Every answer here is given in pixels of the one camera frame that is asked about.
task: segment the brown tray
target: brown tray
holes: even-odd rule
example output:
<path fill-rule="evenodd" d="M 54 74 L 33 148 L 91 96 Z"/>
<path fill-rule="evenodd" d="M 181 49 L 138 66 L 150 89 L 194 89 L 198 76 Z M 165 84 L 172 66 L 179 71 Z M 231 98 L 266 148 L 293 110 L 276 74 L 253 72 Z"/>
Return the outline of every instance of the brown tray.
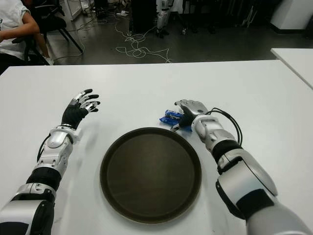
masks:
<path fill-rule="evenodd" d="M 121 215 L 161 223 L 193 203 L 201 184 L 201 165 L 180 135 L 141 128 L 111 145 L 102 161 L 100 182 L 106 199 Z"/>

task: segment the office chair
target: office chair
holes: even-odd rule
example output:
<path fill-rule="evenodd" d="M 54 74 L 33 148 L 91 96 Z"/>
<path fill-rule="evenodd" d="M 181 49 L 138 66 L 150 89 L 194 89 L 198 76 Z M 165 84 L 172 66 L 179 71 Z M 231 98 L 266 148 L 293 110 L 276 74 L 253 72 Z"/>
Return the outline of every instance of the office chair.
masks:
<path fill-rule="evenodd" d="M 39 53 L 36 49 L 35 40 L 32 35 L 16 38 L 12 41 L 13 44 L 25 42 L 26 47 L 24 50 L 24 61 L 25 65 L 49 65 L 49 63 L 44 59 L 44 57 Z M 35 55 L 29 54 L 30 50 L 32 50 Z"/>
<path fill-rule="evenodd" d="M 45 41 L 47 39 L 48 32 L 58 30 L 67 41 L 70 39 L 80 52 L 83 53 L 83 50 L 65 29 L 67 26 L 65 20 L 55 15 L 58 12 L 65 16 L 59 0 L 35 1 L 35 7 L 32 9 L 32 15 L 39 25 L 40 32 L 44 35 Z"/>

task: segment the person's arm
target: person's arm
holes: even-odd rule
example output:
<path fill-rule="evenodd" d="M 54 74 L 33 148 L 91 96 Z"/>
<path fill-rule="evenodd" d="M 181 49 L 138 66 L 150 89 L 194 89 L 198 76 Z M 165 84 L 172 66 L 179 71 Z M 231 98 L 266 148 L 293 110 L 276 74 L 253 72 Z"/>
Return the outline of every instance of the person's arm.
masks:
<path fill-rule="evenodd" d="M 17 28 L 0 31 L 0 42 L 40 32 L 39 26 L 28 12 L 25 12 L 22 21 L 23 25 Z"/>

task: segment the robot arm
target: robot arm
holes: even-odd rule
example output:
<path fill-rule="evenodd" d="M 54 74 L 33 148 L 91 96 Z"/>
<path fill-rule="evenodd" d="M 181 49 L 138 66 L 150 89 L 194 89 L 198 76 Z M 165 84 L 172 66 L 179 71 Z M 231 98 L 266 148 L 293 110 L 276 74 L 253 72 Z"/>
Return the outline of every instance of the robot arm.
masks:
<path fill-rule="evenodd" d="M 60 126 L 53 128 L 39 151 L 37 164 L 15 196 L 0 211 L 0 235 L 49 235 L 56 191 L 67 168 L 73 144 L 79 140 L 80 121 L 97 112 L 98 95 L 80 92 L 64 111 Z"/>
<path fill-rule="evenodd" d="M 246 220 L 248 235 L 312 235 L 292 211 L 280 204 L 266 171 L 223 129 L 205 106 L 193 100 L 175 103 L 184 111 L 179 126 L 190 125 L 211 152 L 220 174 L 216 189 L 236 217 Z"/>

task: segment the white desk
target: white desk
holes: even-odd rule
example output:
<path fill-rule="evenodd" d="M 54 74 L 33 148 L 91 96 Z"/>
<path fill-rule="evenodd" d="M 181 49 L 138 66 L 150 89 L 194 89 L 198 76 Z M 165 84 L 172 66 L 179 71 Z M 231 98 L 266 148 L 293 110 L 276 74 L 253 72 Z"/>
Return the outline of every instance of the white desk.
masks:
<path fill-rule="evenodd" d="M 313 49 L 272 48 L 271 52 L 313 90 Z"/>
<path fill-rule="evenodd" d="M 275 181 L 280 201 L 313 229 L 312 91 L 282 62 L 9 68 L 0 77 L 0 207 L 30 175 L 40 143 L 81 90 L 100 94 L 100 112 L 86 117 L 57 192 L 53 235 L 240 235 L 245 223 L 219 198 L 216 164 L 195 133 L 202 184 L 193 207 L 170 222 L 143 225 L 118 215 L 102 195 L 99 168 L 109 146 L 160 118 L 182 98 L 220 107 L 240 124 L 248 150 Z M 235 134 L 224 118 L 225 129 Z"/>

